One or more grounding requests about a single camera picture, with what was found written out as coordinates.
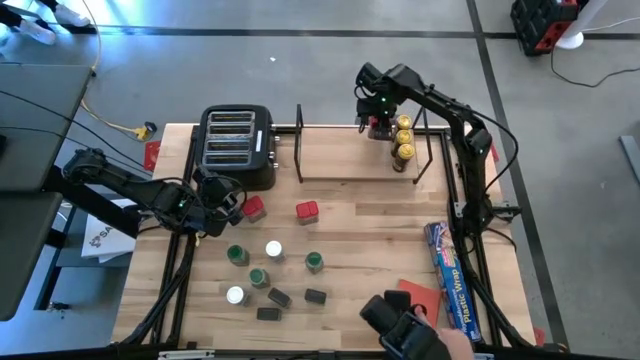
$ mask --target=red tag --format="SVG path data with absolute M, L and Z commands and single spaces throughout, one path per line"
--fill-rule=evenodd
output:
M 158 154 L 160 153 L 160 141 L 149 141 L 144 144 L 144 169 L 153 171 L 156 168 Z
M 500 161 L 500 155 L 498 155 L 498 150 L 496 150 L 496 147 L 493 146 L 493 144 L 491 144 L 491 155 L 493 156 L 493 162 Z
M 536 346 L 544 345 L 545 338 L 547 337 L 544 330 L 534 326 L 533 335 L 536 337 Z

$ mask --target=concrete floor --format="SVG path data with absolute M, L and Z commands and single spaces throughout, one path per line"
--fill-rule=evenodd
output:
M 508 18 L 511 2 L 476 0 L 485 32 L 512 32 Z M 86 13 L 81 1 L 66 3 Z M 638 279 L 635 256 L 640 252 L 636 241 L 640 187 L 617 141 L 618 136 L 626 134 L 640 139 L 640 102 L 636 99 L 640 73 L 612 78 L 597 89 L 580 88 L 557 79 L 550 71 L 548 56 L 526 58 L 514 40 L 488 39 L 499 92 L 492 99 L 485 79 L 486 64 L 473 38 L 434 38 L 428 34 L 418 38 L 265 37 L 257 36 L 259 33 L 221 36 L 207 31 L 471 32 L 473 24 L 465 0 L 88 3 L 101 25 L 143 27 L 147 32 L 157 28 L 193 30 L 181 36 L 159 36 L 141 34 L 145 31 L 122 35 L 117 29 L 104 28 L 98 78 L 91 83 L 87 96 L 96 112 L 129 126 L 153 121 L 162 129 L 165 123 L 196 122 L 207 106 L 238 102 L 268 106 L 278 123 L 293 122 L 295 105 L 301 103 L 309 123 L 351 124 L 353 80 L 366 61 L 380 69 L 404 62 L 421 73 L 426 82 L 435 83 L 444 93 L 489 116 L 494 116 L 493 105 L 499 95 L 508 124 L 520 142 L 519 164 L 572 350 L 627 358 L 640 354 L 640 290 L 633 286 Z M 51 18 L 47 11 L 41 13 Z M 613 0 L 592 24 L 601 26 L 633 16 L 640 16 L 640 3 Z M 640 33 L 640 21 L 604 32 Z M 611 71 L 638 66 L 637 44 L 637 40 L 590 40 L 578 50 L 558 51 L 556 68 L 571 79 L 594 82 Z M 58 44 L 47 47 L 14 34 L 0 47 L 0 61 L 91 64 L 97 49 L 97 37 L 93 35 L 60 31 Z M 170 98 L 177 100 L 168 103 Z M 403 110 L 413 114 L 415 107 L 407 105 Z M 76 120 L 142 159 L 143 144 L 124 138 L 82 111 Z M 77 127 L 72 128 L 70 136 L 101 146 Z M 494 139 L 502 151 L 497 132 Z M 68 160 L 73 149 L 73 144 L 65 144 L 58 163 Z M 501 184 L 506 197 L 515 200 L 511 177 L 505 176 Z M 520 220 L 514 222 L 513 232 L 520 245 L 518 259 L 532 319 L 536 326 L 548 330 L 533 267 L 537 259 L 529 252 Z M 77 272 L 68 276 L 77 277 L 68 291 L 98 291 L 95 280 L 83 277 L 87 275 Z M 117 284 L 121 275 L 100 276 L 113 277 L 110 283 Z M 64 289 L 61 286 L 56 291 L 64 296 Z M 110 301 L 115 305 L 99 305 L 97 301 L 93 313 L 87 304 L 83 316 L 67 315 L 63 321 L 55 320 L 55 325 L 52 320 L 29 320 L 30 315 L 21 311 L 12 322 L 0 324 L 0 332 L 24 334 L 27 330 L 17 329 L 47 328 L 51 331 L 46 336 L 55 341 L 36 349 L 34 336 L 40 335 L 30 331 L 31 337 L 16 336 L 14 345 L 0 347 L 0 352 L 107 344 L 118 299 L 112 297 Z M 105 329 L 96 330 L 95 336 L 79 327 L 84 318 L 93 316 L 89 313 L 98 314 L 94 319 L 102 320 L 94 323 L 102 323 Z

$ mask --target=red object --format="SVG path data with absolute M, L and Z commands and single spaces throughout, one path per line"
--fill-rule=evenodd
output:
M 262 203 L 262 199 L 260 196 L 252 196 L 247 199 L 247 202 L 244 204 L 242 208 L 242 212 L 249 219 L 250 222 L 254 223 L 267 215 L 267 212 L 264 210 L 264 204 Z
M 440 310 L 440 290 L 429 289 L 407 280 L 398 281 L 398 289 L 411 294 L 411 305 L 422 304 L 427 308 L 427 320 L 432 327 L 438 325 L 438 311 Z
M 318 221 L 318 204 L 315 201 L 308 201 L 296 205 L 296 213 L 298 215 L 298 222 L 301 225 L 311 224 Z
M 491 144 L 491 156 L 493 156 L 494 162 L 500 161 L 500 155 L 498 155 L 498 150 L 496 150 L 496 147 L 493 146 L 493 144 Z
M 533 335 L 536 337 L 536 346 L 543 346 L 544 341 L 547 337 L 547 335 L 544 333 L 544 330 L 534 326 Z
M 158 154 L 160 153 L 160 141 L 149 141 L 144 144 L 144 169 L 153 171 L 156 168 Z

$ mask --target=person's hand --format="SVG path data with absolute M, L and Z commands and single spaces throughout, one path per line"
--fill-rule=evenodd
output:
M 422 309 L 419 306 L 416 307 L 415 314 L 418 319 L 431 326 L 431 324 L 429 324 L 429 320 L 427 320 L 426 314 L 422 312 Z M 449 350 L 451 360 L 473 360 L 471 341 L 469 341 L 469 338 L 462 331 L 458 329 L 444 328 L 434 330 L 438 333 L 440 341 L 442 341 L 447 347 L 447 350 Z

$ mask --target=red cube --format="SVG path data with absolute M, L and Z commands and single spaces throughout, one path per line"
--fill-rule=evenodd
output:
M 251 223 L 254 223 L 267 216 L 267 211 L 264 209 L 264 204 L 262 203 L 262 199 L 260 199 L 259 196 L 252 196 L 247 199 L 247 202 L 242 208 L 242 212 Z
M 308 201 L 296 205 L 296 213 L 298 214 L 298 223 L 300 225 L 313 224 L 318 222 L 320 211 L 315 201 Z

